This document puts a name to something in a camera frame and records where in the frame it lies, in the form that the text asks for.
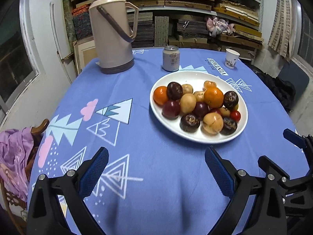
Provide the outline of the dark water chestnut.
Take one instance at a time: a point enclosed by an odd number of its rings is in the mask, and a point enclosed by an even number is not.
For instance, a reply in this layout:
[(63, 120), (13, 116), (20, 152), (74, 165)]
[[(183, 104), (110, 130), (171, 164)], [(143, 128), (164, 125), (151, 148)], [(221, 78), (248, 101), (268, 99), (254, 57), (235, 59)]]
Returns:
[(167, 86), (167, 96), (170, 100), (179, 100), (183, 96), (183, 87), (177, 82), (170, 82)]
[(231, 135), (237, 130), (237, 128), (238, 128), (238, 124), (235, 120), (233, 120), (229, 117), (224, 117), (223, 118), (223, 128), (220, 131), (220, 134)]
[(239, 97), (236, 92), (228, 91), (224, 94), (223, 105), (229, 110), (233, 110), (239, 102)]
[(180, 119), (180, 128), (185, 132), (193, 133), (199, 126), (200, 120), (193, 114), (183, 115)]

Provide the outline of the orange persimmon-like fruit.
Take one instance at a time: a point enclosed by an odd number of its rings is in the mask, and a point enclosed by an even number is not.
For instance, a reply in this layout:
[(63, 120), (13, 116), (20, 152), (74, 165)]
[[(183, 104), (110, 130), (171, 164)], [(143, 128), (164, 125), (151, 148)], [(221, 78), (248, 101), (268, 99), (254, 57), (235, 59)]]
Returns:
[(207, 134), (218, 134), (223, 129), (222, 116), (215, 112), (208, 113), (203, 118), (202, 128)]

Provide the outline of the red cherry tomato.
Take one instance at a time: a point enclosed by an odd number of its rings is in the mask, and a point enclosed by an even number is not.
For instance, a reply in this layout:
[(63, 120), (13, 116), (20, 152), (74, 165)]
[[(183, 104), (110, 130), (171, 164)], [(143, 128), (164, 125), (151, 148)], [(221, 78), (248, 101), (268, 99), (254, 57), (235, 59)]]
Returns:
[(212, 109), (210, 109), (210, 110), (209, 110), (209, 113), (212, 113), (212, 112), (217, 113), (217, 114), (219, 114), (219, 115), (222, 115), (219, 108), (212, 108)]
[(230, 118), (234, 120), (236, 123), (238, 123), (241, 119), (241, 114), (237, 110), (232, 110), (230, 112)]

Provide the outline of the small tan longan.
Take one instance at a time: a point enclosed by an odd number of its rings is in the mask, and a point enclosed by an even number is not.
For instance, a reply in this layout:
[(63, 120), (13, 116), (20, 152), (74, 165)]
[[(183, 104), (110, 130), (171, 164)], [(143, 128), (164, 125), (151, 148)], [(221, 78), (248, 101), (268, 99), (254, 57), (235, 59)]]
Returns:
[(231, 111), (228, 108), (222, 107), (219, 109), (222, 117), (230, 117)]

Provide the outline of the dark water chestnut top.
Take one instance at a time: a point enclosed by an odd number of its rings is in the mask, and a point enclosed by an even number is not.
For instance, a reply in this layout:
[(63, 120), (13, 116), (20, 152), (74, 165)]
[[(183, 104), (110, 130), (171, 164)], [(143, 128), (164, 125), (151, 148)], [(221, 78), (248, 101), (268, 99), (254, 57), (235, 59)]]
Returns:
[(224, 94), (223, 105), (229, 110), (233, 110), (239, 102), (239, 97), (236, 92), (228, 91)]

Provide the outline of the orange mandarin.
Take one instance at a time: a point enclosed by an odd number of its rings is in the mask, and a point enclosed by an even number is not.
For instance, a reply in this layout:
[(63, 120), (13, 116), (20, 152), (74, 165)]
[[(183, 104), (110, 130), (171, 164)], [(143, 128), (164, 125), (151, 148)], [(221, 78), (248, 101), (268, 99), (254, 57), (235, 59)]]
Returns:
[(217, 87), (209, 87), (204, 91), (203, 101), (212, 108), (220, 108), (223, 105), (224, 94)]
[(163, 106), (168, 101), (167, 87), (157, 87), (153, 92), (153, 100), (157, 105)]

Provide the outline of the yellow pear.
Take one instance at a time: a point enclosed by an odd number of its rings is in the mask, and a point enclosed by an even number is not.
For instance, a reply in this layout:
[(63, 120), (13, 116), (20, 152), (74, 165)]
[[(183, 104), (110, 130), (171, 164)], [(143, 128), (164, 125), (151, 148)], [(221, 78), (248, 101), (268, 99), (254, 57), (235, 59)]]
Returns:
[(191, 94), (187, 93), (181, 97), (180, 100), (180, 110), (183, 114), (191, 113), (196, 106), (197, 99)]

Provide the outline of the yellow round fruit spotted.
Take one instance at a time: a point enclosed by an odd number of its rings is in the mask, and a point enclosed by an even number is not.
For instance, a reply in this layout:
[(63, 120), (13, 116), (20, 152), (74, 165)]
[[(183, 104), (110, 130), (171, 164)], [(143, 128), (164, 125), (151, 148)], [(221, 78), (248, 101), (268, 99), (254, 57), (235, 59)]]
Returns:
[(197, 102), (204, 101), (204, 91), (196, 91), (193, 93), (194, 97), (196, 98)]

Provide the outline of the large dark red plum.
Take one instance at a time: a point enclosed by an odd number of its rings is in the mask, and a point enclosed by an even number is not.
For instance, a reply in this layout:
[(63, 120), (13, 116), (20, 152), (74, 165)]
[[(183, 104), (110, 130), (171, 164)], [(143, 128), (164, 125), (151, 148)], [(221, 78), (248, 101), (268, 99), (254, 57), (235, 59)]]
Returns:
[(168, 100), (162, 108), (162, 115), (167, 119), (176, 119), (180, 115), (180, 104), (177, 101)]

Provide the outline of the yellow-orange passion fruit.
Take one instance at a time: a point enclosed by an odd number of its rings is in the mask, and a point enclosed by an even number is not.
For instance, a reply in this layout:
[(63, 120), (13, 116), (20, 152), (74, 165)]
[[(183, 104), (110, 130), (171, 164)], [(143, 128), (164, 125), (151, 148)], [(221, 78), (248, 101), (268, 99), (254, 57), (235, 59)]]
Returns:
[(203, 89), (208, 89), (211, 87), (215, 87), (216, 88), (216, 83), (214, 81), (205, 81), (204, 82), (204, 87)]

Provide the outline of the yellow potato-like fruit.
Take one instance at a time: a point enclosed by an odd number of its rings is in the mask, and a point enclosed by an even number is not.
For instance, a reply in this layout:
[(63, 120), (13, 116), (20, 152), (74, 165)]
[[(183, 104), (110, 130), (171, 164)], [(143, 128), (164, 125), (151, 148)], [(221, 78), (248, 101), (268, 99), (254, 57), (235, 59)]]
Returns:
[(183, 84), (182, 85), (182, 89), (183, 89), (183, 95), (185, 94), (193, 94), (193, 87), (190, 84)]

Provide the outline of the dark blue chair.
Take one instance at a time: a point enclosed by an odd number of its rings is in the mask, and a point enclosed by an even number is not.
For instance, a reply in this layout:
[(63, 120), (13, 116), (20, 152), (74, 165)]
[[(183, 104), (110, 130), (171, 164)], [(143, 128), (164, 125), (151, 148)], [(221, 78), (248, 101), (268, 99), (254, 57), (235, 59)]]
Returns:
[(308, 84), (309, 76), (295, 62), (290, 61), (285, 63), (278, 74), (278, 79), (283, 81), (288, 86), (288, 106), (290, 112), (304, 94)]

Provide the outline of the blue patterned tablecloth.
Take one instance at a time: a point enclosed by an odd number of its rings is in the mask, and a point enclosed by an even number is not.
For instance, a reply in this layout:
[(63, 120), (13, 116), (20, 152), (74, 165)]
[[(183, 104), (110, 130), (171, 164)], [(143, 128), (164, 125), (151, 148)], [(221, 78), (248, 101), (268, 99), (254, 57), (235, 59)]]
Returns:
[[(206, 71), (232, 85), (248, 109), (245, 130), (215, 149), (238, 169), (263, 176), (267, 156), (291, 178), (304, 176), (301, 149), (283, 137), (294, 125), (280, 102), (243, 63), (231, 70), (225, 55), (182, 49), (182, 69)], [(36, 156), (30, 186), (40, 174), (62, 176), (104, 146), (109, 163), (84, 201), (107, 234), (207, 234), (226, 208), (208, 169), (205, 144), (166, 129), (150, 109), (150, 90), (165, 75), (161, 49), (134, 51), (134, 66), (120, 74), (100, 72), (91, 60), (53, 114)]]

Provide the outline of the white oval plate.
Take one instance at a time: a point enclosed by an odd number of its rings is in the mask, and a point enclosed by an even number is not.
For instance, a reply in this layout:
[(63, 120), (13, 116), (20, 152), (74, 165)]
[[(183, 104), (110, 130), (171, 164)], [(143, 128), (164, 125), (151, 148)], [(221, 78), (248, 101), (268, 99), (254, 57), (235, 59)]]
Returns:
[(238, 91), (217, 76), (192, 70), (156, 81), (150, 106), (166, 129), (197, 143), (231, 141), (248, 122), (247, 105)]

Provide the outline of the window with white frame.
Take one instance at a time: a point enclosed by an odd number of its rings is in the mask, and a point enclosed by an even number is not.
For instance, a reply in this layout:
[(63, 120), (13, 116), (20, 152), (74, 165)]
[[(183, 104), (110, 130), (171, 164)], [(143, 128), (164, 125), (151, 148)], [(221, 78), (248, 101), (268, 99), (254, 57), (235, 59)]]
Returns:
[(1, 111), (8, 113), (18, 96), (36, 77), (24, 45), (20, 0), (15, 0), (1, 20)]

